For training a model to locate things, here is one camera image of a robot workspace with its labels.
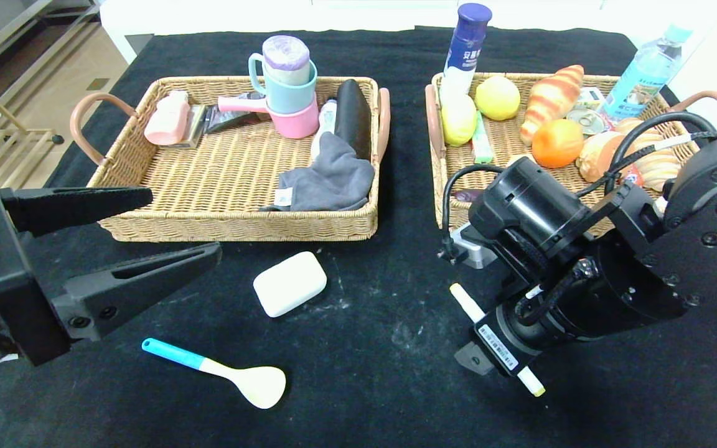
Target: pink cup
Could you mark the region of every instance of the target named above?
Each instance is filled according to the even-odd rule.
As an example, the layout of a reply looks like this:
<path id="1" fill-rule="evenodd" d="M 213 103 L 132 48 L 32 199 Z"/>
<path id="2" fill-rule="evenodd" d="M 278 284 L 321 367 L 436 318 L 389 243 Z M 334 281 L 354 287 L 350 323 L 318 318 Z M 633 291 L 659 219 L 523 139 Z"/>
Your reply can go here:
<path id="1" fill-rule="evenodd" d="M 304 110 L 296 113 L 274 113 L 267 106 L 266 100 L 248 100 L 244 98 L 231 98 L 221 96 L 217 98 L 217 107 L 220 111 L 258 111 L 268 113 L 276 125 L 279 134 L 288 139 L 302 139 L 316 133 L 319 128 L 317 119 L 317 98 Z"/>

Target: blue bottle cap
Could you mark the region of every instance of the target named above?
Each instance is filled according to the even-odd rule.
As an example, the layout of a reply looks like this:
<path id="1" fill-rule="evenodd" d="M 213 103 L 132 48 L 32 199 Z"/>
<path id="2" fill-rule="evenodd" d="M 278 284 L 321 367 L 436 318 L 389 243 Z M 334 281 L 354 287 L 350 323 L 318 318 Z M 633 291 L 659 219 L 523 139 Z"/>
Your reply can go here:
<path id="1" fill-rule="evenodd" d="M 674 23 L 671 23 L 668 29 L 666 29 L 665 34 L 663 34 L 663 37 L 668 40 L 673 40 L 674 42 L 685 43 L 686 40 L 691 37 L 691 34 L 693 34 L 692 29 L 680 28 Z"/>
<path id="2" fill-rule="evenodd" d="M 482 40 L 486 26 L 492 20 L 492 11 L 480 3 L 464 3 L 458 7 L 458 25 L 455 35 L 466 40 Z"/>

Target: spoon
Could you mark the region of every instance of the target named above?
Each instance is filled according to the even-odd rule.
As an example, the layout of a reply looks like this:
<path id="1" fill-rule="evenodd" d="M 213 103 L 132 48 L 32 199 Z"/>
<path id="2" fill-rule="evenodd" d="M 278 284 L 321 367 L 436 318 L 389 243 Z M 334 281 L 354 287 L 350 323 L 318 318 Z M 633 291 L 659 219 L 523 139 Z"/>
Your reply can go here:
<path id="1" fill-rule="evenodd" d="M 151 337 L 143 340 L 141 346 L 145 352 L 157 355 L 157 357 L 230 380 L 242 392 L 245 399 L 260 409 L 272 408 L 278 403 L 287 386 L 287 377 L 284 372 L 273 366 L 247 369 L 230 368 L 217 361 Z"/>

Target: stacked cups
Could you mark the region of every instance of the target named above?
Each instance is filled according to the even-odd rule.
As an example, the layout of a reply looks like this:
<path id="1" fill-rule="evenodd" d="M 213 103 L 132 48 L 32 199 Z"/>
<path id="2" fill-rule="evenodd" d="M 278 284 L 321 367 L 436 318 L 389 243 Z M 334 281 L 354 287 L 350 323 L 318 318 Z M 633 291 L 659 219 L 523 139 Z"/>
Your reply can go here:
<path id="1" fill-rule="evenodd" d="M 256 62 L 261 62 L 265 85 L 256 76 Z M 262 54 L 248 57 L 248 74 L 253 88 L 265 95 L 263 100 L 221 97 L 221 111 L 242 110 L 269 113 L 276 130 L 284 137 L 301 139 L 316 133 L 317 67 L 309 58 L 304 42 L 297 37 L 273 36 L 262 44 Z"/>

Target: white soap bar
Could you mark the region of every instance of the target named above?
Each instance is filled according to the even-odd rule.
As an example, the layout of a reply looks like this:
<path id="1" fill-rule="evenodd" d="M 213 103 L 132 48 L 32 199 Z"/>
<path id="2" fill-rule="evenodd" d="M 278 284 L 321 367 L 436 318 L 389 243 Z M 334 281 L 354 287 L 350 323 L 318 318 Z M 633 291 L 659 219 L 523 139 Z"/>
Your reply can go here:
<path id="1" fill-rule="evenodd" d="M 270 317 L 279 317 L 325 289 L 327 279 L 314 253 L 301 252 L 253 279 L 253 289 Z"/>

